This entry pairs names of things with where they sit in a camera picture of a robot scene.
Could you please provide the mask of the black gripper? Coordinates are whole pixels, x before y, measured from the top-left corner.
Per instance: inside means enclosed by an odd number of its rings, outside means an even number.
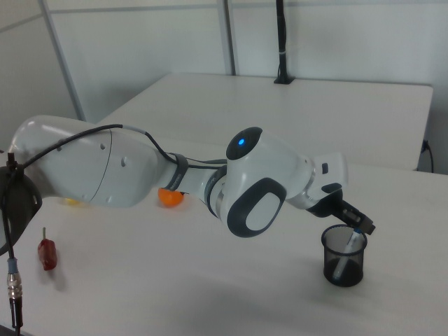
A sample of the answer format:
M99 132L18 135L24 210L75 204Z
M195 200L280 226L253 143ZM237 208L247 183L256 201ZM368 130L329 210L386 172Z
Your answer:
M349 227L357 228L364 234L372 234L376 228L370 218L343 200L342 190L327 195L307 211L318 218L329 216L334 216L338 219L342 218L342 221Z

